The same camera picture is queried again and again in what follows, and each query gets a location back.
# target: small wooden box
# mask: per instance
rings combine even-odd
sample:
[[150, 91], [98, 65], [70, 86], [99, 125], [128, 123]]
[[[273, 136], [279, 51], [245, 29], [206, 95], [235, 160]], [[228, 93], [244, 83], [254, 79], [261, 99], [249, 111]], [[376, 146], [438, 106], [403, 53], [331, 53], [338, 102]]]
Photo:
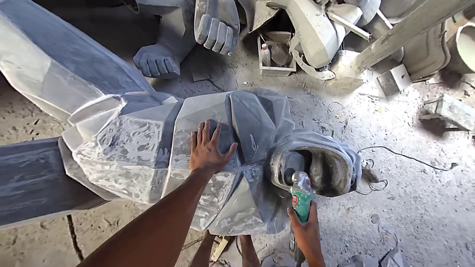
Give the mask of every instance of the small wooden box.
[[[289, 46], [292, 33], [286, 31], [269, 31], [266, 35], [275, 42], [280, 42]], [[291, 72], [296, 71], [296, 62], [292, 58], [290, 67], [266, 67], [262, 65], [261, 37], [257, 37], [257, 49], [259, 49], [259, 72], [261, 76], [289, 76]]]

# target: wooden plank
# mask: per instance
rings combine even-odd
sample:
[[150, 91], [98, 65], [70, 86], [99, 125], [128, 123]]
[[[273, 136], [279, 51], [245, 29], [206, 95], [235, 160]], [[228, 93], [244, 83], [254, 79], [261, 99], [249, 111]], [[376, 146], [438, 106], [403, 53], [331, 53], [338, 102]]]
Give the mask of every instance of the wooden plank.
[[342, 24], [345, 28], [350, 29], [350, 31], [354, 32], [356, 35], [358, 35], [359, 37], [365, 39], [366, 41], [370, 40], [370, 38], [371, 38], [370, 33], [368, 33], [366, 31], [362, 30], [361, 28], [351, 24], [349, 21], [347, 21], [344, 18], [338, 16], [337, 14], [335, 14], [331, 11], [328, 11], [327, 16], [328, 16], [329, 19]]
[[363, 72], [365, 68], [373, 66], [403, 47], [415, 36], [430, 30], [473, 3], [475, 0], [426, 0], [361, 52], [355, 58], [352, 69], [356, 73]]
[[221, 256], [221, 253], [223, 253], [224, 248], [229, 243], [230, 238], [231, 237], [223, 237], [223, 239], [221, 239], [221, 241], [219, 242], [218, 247], [216, 248], [216, 250], [213, 253], [213, 256], [211, 256], [211, 260], [213, 262], [216, 262], [219, 259], [219, 256]]

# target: human arm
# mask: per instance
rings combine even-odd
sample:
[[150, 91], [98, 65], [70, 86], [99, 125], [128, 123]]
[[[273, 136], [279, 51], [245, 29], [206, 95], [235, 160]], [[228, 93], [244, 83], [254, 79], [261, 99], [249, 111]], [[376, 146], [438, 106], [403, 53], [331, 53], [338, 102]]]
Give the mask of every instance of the human arm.
[[301, 223], [295, 211], [287, 209], [290, 222], [294, 229], [295, 240], [307, 259], [309, 267], [325, 267], [322, 248], [320, 246], [320, 230], [318, 228], [317, 204], [310, 203], [308, 221]]
[[237, 143], [222, 155], [218, 150], [218, 124], [209, 138], [209, 121], [191, 134], [191, 174], [175, 190], [127, 224], [89, 255], [79, 267], [175, 265], [191, 220], [211, 177], [229, 162]]

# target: dusty floor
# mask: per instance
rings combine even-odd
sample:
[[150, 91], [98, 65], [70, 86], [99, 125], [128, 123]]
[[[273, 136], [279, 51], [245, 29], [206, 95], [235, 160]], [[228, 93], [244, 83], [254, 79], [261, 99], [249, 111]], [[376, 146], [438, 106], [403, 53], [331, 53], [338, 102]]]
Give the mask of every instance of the dusty floor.
[[[91, 30], [87, 23], [75, 25], [103, 40], [107, 48], [128, 62], [138, 47], [153, 42], [150, 37], [141, 39], [140, 45], [127, 45], [130, 40], [124, 39], [123, 32], [100, 35], [106, 31], [99, 27]], [[331, 89], [302, 71], [289, 77], [259, 76], [255, 40], [251, 37], [240, 42], [232, 57], [196, 46], [181, 65], [180, 79], [150, 81], [157, 90], [184, 98], [242, 86], [269, 88], [289, 97], [297, 127], [333, 135], [355, 150], [384, 145], [436, 166], [458, 163], [453, 170], [442, 172], [384, 149], [363, 151], [363, 158], [375, 161], [376, 173], [389, 185], [368, 196], [353, 192], [337, 198], [318, 198], [322, 248], [329, 267], [358, 253], [380, 258], [396, 245], [412, 266], [475, 266], [475, 141], [470, 134], [441, 133], [433, 123], [422, 124], [417, 119], [422, 102], [442, 92], [475, 106], [473, 88], [468, 84], [449, 88], [416, 83], [391, 99], [357, 92], [332, 96]], [[204, 70], [209, 70], [215, 85], [210, 81], [192, 82], [191, 72]], [[0, 82], [0, 144], [59, 136], [65, 127]], [[369, 192], [365, 183], [359, 190]], [[129, 201], [118, 201], [74, 213], [79, 251], [73, 248], [66, 218], [0, 229], [0, 266], [75, 266], [78, 254], [89, 255], [144, 209]], [[378, 223], [371, 222], [373, 214], [380, 217]], [[200, 236], [190, 230], [185, 243]], [[253, 236], [259, 258], [284, 253], [288, 238], [288, 230]], [[187, 266], [198, 246], [184, 250], [177, 266]], [[240, 266], [228, 258], [231, 266]]]

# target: forearm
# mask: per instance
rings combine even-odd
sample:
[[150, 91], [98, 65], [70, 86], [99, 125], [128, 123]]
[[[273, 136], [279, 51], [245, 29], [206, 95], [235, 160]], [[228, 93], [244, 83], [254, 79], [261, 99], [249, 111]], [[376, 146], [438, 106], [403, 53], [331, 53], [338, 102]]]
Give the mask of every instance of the forearm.
[[307, 263], [309, 267], [325, 267], [325, 260], [321, 252], [308, 257]]
[[113, 235], [79, 266], [174, 266], [213, 174], [207, 169], [192, 171], [182, 185]]

